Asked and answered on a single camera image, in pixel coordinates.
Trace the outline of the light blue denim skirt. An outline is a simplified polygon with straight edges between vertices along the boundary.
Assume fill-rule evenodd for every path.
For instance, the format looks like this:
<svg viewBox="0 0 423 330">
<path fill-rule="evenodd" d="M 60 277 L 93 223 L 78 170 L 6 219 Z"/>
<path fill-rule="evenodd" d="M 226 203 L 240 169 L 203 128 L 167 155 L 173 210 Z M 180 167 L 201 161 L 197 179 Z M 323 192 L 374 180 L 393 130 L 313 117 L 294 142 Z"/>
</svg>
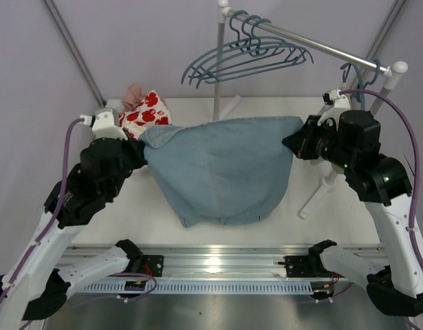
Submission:
<svg viewBox="0 0 423 330">
<path fill-rule="evenodd" d="M 140 140 L 156 183 L 185 228 L 240 226 L 266 219 L 281 203 L 293 160 L 282 141 L 302 126 L 296 116 L 236 118 L 155 125 Z"/>
</svg>

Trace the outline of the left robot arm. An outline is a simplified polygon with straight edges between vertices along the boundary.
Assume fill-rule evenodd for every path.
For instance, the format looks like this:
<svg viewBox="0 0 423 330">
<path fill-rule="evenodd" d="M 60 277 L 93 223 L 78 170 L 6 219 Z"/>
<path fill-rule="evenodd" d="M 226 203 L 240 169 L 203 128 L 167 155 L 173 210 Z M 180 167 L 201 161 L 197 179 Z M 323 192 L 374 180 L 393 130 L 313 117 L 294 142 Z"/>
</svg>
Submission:
<svg viewBox="0 0 423 330">
<path fill-rule="evenodd" d="M 64 268 L 57 263 L 94 215 L 119 195 L 132 172 L 146 165 L 144 147 L 140 140 L 96 139 L 81 152 L 80 162 L 65 170 L 23 256 L 0 276 L 0 329 L 49 318 L 80 289 L 140 269 L 143 253 L 128 239 L 87 261 Z"/>
</svg>

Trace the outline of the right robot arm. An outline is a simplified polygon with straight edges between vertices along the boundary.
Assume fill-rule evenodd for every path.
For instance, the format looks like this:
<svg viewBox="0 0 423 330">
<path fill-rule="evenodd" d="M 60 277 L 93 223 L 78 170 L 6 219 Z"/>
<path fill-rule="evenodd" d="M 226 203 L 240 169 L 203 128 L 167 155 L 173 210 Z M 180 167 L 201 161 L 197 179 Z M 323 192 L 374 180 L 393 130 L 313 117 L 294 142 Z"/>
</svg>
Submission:
<svg viewBox="0 0 423 330">
<path fill-rule="evenodd" d="M 317 276 L 333 272 L 363 288 L 373 305 L 388 316 L 423 314 L 423 270 L 416 252 L 423 240 L 408 220 L 413 189 L 404 166 L 380 153 L 380 123 L 368 111 L 348 110 L 325 122 L 311 115 L 282 143 L 301 160 L 322 158 L 344 171 L 345 181 L 371 215 L 389 260 L 377 265 L 325 240 L 308 250 Z"/>
</svg>

